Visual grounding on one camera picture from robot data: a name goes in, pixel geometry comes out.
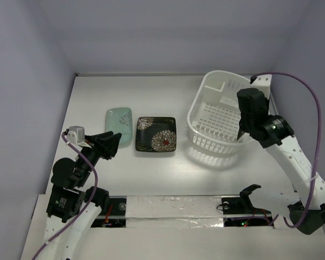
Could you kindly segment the light green speckled plate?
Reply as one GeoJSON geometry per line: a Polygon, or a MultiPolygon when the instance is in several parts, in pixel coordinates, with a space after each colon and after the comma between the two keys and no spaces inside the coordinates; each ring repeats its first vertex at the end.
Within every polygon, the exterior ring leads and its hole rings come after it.
{"type": "Polygon", "coordinates": [[[132,110],[128,107],[111,108],[106,113],[106,132],[121,133],[119,146],[126,147],[133,139],[132,110]]]}

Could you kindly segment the black floral plate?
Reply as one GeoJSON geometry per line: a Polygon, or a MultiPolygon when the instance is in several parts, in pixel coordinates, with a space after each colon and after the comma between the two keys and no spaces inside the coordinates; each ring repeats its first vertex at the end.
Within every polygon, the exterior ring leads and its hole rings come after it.
{"type": "Polygon", "coordinates": [[[174,117],[142,116],[136,125],[135,149],[138,152],[167,153],[177,148],[174,117]]]}

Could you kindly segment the black plain plate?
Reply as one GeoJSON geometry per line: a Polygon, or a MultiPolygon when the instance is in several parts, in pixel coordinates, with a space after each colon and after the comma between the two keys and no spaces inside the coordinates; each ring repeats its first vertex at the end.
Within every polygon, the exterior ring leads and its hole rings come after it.
{"type": "Polygon", "coordinates": [[[245,132],[242,129],[242,121],[239,121],[239,129],[238,129],[238,134],[237,134],[237,141],[240,140],[240,138],[245,134],[245,132]]]}

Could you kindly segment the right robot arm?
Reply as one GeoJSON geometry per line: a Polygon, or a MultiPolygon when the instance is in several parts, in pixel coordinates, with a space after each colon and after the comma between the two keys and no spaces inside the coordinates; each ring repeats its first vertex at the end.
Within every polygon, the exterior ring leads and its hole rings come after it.
{"type": "Polygon", "coordinates": [[[269,114],[269,101],[256,88],[237,93],[240,110],[239,135],[248,133],[276,160],[296,194],[274,194],[253,184],[240,192],[239,208],[251,212],[266,209],[289,219],[293,226],[310,235],[325,224],[325,181],[312,172],[293,129],[279,115],[269,114]]]}

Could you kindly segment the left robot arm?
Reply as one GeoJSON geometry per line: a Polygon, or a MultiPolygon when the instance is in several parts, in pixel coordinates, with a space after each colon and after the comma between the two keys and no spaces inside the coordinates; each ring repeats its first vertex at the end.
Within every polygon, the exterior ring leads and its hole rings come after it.
{"type": "Polygon", "coordinates": [[[61,134],[77,157],[61,158],[53,165],[44,244],[34,259],[76,258],[92,223],[109,208],[109,192],[98,187],[95,165],[115,157],[121,136],[112,131],[85,135],[80,126],[61,134]]]}

